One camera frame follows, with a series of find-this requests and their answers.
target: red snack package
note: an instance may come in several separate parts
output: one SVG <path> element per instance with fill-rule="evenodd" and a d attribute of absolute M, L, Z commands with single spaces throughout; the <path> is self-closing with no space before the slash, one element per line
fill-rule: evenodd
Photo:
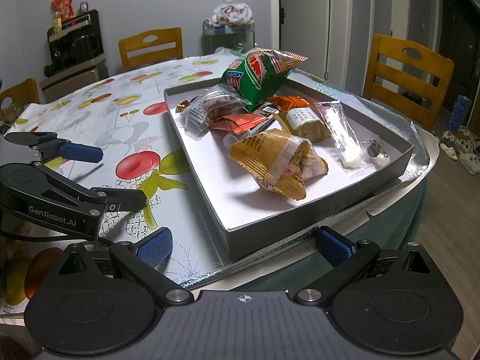
<path fill-rule="evenodd" d="M 232 131 L 234 134 L 241 134 L 246 130 L 254 128 L 256 125 L 266 120 L 265 116 L 253 114 L 225 115 L 210 124 L 210 128 L 215 130 Z"/>
<path fill-rule="evenodd" d="M 310 107 L 310 103 L 298 96 L 275 96 L 267 101 L 271 102 L 280 112 L 290 111 L 294 108 Z"/>
<path fill-rule="evenodd" d="M 53 0 L 51 6 L 54 10 L 60 12 L 62 20 L 75 16 L 74 10 L 71 7 L 71 0 Z"/>

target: red chip bag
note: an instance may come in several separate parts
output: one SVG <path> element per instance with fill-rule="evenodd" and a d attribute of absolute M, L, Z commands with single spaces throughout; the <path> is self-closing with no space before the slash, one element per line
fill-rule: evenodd
<path fill-rule="evenodd" d="M 74 17 L 74 10 L 71 7 L 71 0 L 53 0 L 52 8 L 57 12 L 60 12 L 62 20 Z"/>

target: gold candy wrapper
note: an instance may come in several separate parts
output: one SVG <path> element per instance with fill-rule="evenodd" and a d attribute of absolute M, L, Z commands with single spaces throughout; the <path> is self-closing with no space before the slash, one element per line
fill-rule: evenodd
<path fill-rule="evenodd" d="M 330 132 L 325 123 L 309 107 L 294 108 L 274 115 L 282 129 L 297 137 L 306 138 L 312 143 L 330 138 Z"/>
<path fill-rule="evenodd" d="M 178 114 L 182 112 L 189 105 L 190 105 L 190 102 L 188 100 L 183 100 L 180 104 L 177 104 L 177 106 L 175 107 L 175 112 Z"/>
<path fill-rule="evenodd" d="M 327 163 L 307 140 L 277 129 L 234 143 L 229 156 L 248 170 L 261 187 L 295 200 L 307 195 L 304 180 L 328 172 Z"/>

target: orange snack package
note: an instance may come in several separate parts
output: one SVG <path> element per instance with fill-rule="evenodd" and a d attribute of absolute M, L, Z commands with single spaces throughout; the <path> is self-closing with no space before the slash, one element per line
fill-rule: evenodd
<path fill-rule="evenodd" d="M 54 10 L 60 12 L 62 20 L 75 16 L 74 10 L 71 7 L 71 0 L 53 0 L 51 5 Z"/>
<path fill-rule="evenodd" d="M 225 115 L 211 123 L 209 127 L 215 130 L 226 130 L 232 131 L 234 134 L 241 134 L 264 120 L 266 120 L 265 116 L 253 114 Z"/>
<path fill-rule="evenodd" d="M 280 112 L 289 111 L 293 108 L 310 107 L 310 103 L 298 96 L 274 96 L 267 99 Z"/>
<path fill-rule="evenodd" d="M 325 175 L 328 165 L 303 138 L 273 129 L 231 145 L 229 157 L 261 188 L 295 200 L 306 197 L 304 180 Z"/>

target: wooden chair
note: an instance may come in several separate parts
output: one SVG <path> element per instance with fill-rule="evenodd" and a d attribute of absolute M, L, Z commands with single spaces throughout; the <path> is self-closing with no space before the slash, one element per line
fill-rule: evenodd
<path fill-rule="evenodd" d="M 144 42 L 149 35 L 155 35 L 157 38 L 151 42 Z M 175 47 L 168 49 L 146 52 L 144 54 L 128 57 L 130 51 L 141 50 L 147 47 L 158 46 L 161 44 L 175 42 Z M 130 38 L 120 39 L 118 41 L 118 49 L 120 50 L 121 65 L 123 71 L 129 71 L 137 66 L 165 61 L 167 59 L 182 59 L 182 29 L 165 28 L 163 30 L 150 30 L 133 35 Z"/>
<path fill-rule="evenodd" d="M 0 109 L 0 120 L 7 125 L 11 125 L 23 112 L 26 105 L 30 103 L 40 104 L 37 81 L 35 78 L 29 78 L 0 92 L 0 104 L 6 98 L 11 98 L 11 104 L 6 108 Z"/>
<path fill-rule="evenodd" d="M 408 56 L 405 53 L 407 49 L 416 50 L 419 58 Z M 411 65 L 437 77 L 439 79 L 438 86 L 435 87 L 415 76 L 387 66 L 387 64 L 379 61 L 380 55 Z M 440 111 L 450 85 L 453 69 L 454 64 L 450 59 L 421 44 L 411 40 L 375 34 L 371 43 L 370 59 L 362 97 L 367 100 L 372 97 L 380 100 L 417 121 L 425 130 L 430 131 L 434 126 L 438 111 Z M 427 110 L 406 97 L 376 84 L 375 77 L 388 80 L 429 100 L 431 102 L 430 109 Z"/>

